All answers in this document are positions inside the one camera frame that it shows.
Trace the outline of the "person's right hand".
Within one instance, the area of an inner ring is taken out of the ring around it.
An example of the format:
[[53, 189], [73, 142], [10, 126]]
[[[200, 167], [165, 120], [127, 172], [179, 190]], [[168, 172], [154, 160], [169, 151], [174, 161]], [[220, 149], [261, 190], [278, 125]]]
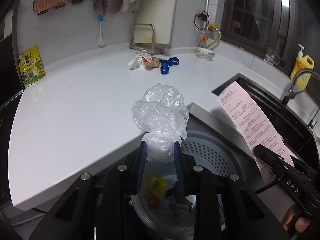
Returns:
[[309, 226], [311, 220], [305, 217], [300, 217], [298, 219], [295, 219], [295, 208], [296, 208], [295, 204], [292, 204], [289, 207], [285, 216], [281, 220], [281, 225], [285, 231], [295, 228], [295, 231], [297, 233], [303, 233], [306, 230], [306, 228]]

